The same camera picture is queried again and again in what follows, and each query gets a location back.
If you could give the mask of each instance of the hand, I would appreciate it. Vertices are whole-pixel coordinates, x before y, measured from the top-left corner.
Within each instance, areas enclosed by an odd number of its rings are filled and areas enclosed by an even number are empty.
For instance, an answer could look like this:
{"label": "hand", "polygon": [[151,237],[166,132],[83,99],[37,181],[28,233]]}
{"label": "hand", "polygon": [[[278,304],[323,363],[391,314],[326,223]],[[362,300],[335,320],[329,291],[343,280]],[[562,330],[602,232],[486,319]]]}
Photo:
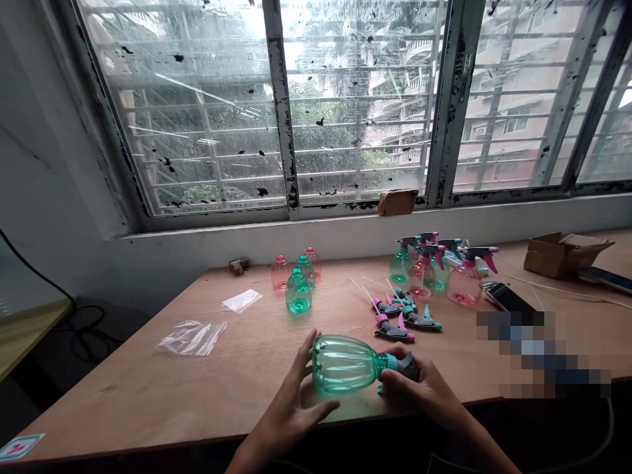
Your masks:
{"label": "hand", "polygon": [[[384,352],[403,359],[409,350],[398,342]],[[407,394],[439,425],[454,432],[464,430],[470,414],[441,377],[433,362],[415,355],[413,360],[419,368],[419,381],[407,379],[399,372],[384,370],[380,376],[383,383],[382,395],[388,398],[397,393]]]}
{"label": "hand", "polygon": [[311,365],[307,363],[311,359],[314,339],[319,335],[315,328],[310,331],[274,400],[239,447],[227,472],[256,472],[263,469],[340,406],[338,400],[328,400],[311,408],[301,406],[301,381],[311,374]]}

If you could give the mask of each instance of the person's left hand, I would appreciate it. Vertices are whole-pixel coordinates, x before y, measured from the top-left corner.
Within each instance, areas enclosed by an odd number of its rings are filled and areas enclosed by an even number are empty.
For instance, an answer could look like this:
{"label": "person's left hand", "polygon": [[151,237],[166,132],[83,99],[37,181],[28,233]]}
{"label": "person's left hand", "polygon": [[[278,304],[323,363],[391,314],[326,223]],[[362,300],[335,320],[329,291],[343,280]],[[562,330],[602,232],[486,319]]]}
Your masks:
{"label": "person's left hand", "polygon": [[311,359],[314,339],[318,335],[320,333],[316,328],[310,331],[274,400],[244,441],[250,441],[250,449],[257,450],[255,457],[259,461],[268,462],[286,453],[309,430],[340,406],[338,400],[321,402],[311,408],[301,406],[301,381],[311,374],[311,365],[307,363]]}

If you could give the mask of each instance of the plastic wrap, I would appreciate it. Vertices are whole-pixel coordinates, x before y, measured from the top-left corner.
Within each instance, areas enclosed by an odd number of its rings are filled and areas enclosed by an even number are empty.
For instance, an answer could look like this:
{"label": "plastic wrap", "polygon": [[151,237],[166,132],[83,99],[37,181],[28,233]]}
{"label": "plastic wrap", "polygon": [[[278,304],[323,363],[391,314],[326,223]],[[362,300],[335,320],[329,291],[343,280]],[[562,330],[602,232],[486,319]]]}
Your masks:
{"label": "plastic wrap", "polygon": [[261,296],[261,293],[257,293],[255,290],[250,289],[222,302],[222,311],[232,310],[235,313],[241,313]]}
{"label": "plastic wrap", "polygon": [[228,323],[183,321],[156,346],[156,352],[175,352],[183,356],[208,356]]}

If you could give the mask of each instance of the sticker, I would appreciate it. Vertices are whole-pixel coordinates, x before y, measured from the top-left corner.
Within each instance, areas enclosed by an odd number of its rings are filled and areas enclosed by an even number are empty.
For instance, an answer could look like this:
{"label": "sticker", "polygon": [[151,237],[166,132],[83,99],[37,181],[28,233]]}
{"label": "sticker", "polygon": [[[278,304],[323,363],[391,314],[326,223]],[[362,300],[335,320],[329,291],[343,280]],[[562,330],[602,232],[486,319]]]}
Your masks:
{"label": "sticker", "polygon": [[11,461],[24,457],[33,446],[43,437],[43,434],[31,434],[30,436],[20,436],[12,439],[4,448],[0,450],[0,462]]}

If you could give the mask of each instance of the cardboard box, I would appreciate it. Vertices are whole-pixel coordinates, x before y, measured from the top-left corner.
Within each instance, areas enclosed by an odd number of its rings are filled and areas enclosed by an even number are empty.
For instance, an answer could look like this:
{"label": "cardboard box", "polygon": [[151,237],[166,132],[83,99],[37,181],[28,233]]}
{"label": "cardboard box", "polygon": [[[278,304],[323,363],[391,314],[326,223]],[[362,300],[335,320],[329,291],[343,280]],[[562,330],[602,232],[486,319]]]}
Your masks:
{"label": "cardboard box", "polygon": [[529,240],[524,269],[549,278],[568,278],[593,265],[603,249],[615,242],[557,232]]}
{"label": "cardboard box", "polygon": [[377,213],[383,216],[410,214],[415,207],[419,190],[390,190],[380,195]]}

